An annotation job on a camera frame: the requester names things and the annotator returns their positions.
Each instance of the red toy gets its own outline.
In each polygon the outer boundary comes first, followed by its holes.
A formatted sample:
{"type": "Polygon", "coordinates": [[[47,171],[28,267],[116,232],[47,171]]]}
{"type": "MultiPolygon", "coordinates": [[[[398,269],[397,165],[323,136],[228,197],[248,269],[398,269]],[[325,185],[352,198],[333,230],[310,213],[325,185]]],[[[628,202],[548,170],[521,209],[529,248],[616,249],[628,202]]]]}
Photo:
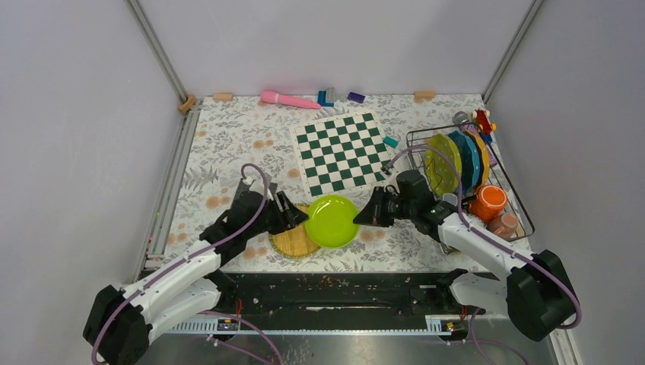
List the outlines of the red toy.
{"type": "Polygon", "coordinates": [[[484,135],[490,135],[491,132],[497,129],[497,126],[488,120],[488,117],[490,116],[491,112],[488,110],[477,109],[476,111],[472,112],[472,118],[477,121],[477,124],[479,124],[480,132],[484,135]]]}

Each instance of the chessboard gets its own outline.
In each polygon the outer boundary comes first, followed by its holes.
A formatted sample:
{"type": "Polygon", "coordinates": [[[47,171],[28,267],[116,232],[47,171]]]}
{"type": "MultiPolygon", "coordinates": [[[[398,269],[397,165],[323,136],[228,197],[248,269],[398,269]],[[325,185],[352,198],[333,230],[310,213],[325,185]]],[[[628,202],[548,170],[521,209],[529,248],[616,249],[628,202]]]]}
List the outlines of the chessboard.
{"type": "Polygon", "coordinates": [[[391,157],[374,112],[317,119],[291,127],[291,138],[308,198],[370,189],[384,181],[391,157]]]}

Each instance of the pink toy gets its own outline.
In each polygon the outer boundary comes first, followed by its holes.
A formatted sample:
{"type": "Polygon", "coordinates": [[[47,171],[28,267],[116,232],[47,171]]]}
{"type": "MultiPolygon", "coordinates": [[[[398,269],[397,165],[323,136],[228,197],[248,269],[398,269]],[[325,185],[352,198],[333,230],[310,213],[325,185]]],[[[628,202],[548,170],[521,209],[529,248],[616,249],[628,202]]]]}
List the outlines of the pink toy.
{"type": "Polygon", "coordinates": [[[299,97],[289,97],[287,95],[280,95],[275,91],[263,91],[260,99],[266,103],[271,104],[284,104],[297,106],[304,109],[320,109],[320,104],[307,99],[300,99],[299,97]]]}

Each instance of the floral tablecloth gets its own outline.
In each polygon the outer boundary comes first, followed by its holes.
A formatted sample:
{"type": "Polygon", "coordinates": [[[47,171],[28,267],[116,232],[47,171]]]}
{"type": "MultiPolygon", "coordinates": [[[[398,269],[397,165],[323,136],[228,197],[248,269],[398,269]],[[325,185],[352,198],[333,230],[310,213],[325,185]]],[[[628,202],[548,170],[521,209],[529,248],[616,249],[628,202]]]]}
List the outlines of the floral tablecloth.
{"type": "MultiPolygon", "coordinates": [[[[168,262],[181,254],[228,208],[240,179],[240,168],[246,162],[256,163],[269,173],[278,190],[284,190],[294,204],[306,202],[289,135],[291,125],[369,109],[380,117],[382,133],[400,142],[400,150],[405,148],[409,131],[448,125],[457,111],[484,107],[476,94],[437,95],[431,102],[421,104],[415,103],[412,95],[368,96],[363,104],[344,101],[320,110],[260,106],[258,102],[258,97],[236,97],[229,103],[210,97],[204,100],[166,251],[159,261],[168,262]]],[[[362,209],[370,191],[342,195],[362,209]]],[[[518,246],[526,248],[528,242],[520,240],[518,246]]],[[[265,233],[251,239],[246,251],[223,270],[405,272],[454,268],[482,269],[461,253],[445,255],[430,237],[417,232],[411,224],[398,222],[390,228],[361,227],[350,245],[321,249],[303,259],[288,259],[277,253],[265,233]]]]}

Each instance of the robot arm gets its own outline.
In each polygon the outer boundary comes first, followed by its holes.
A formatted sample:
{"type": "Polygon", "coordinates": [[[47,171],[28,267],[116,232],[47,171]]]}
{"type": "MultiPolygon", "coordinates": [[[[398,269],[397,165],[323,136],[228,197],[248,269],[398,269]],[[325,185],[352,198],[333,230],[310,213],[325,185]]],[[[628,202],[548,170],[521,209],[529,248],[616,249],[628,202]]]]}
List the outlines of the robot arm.
{"type": "Polygon", "coordinates": [[[418,170],[400,173],[396,182],[399,191],[393,186],[374,188],[370,201],[354,223],[389,227],[395,219],[410,220],[419,232],[471,256],[498,279],[455,270],[443,281],[452,294],[446,298],[454,298],[460,305],[477,306],[506,316],[534,341],[542,340],[575,313],[574,305],[555,283],[516,257],[520,254],[532,258],[573,291],[569,277],[554,253],[545,250],[535,254],[517,249],[513,243],[483,229],[476,234],[469,228],[472,224],[468,218],[464,222],[454,205],[434,199],[418,170]],[[480,234],[512,254],[493,246],[480,234]]]}
{"type": "Polygon", "coordinates": [[[242,179],[230,209],[206,228],[199,240],[182,255],[121,290],[111,285],[102,289],[87,319],[83,331],[85,340],[94,345],[108,317],[137,290],[141,294],[116,315],[100,342],[99,354],[108,363],[136,362],[152,341],[166,330],[215,307],[224,298],[218,286],[204,276],[218,271],[242,253],[246,241],[254,236],[264,232],[285,232],[309,218],[295,208],[283,192],[273,195],[269,191],[261,213],[248,228],[229,242],[191,258],[193,253],[230,236],[249,222],[262,204],[262,188],[261,182],[242,179]]]}

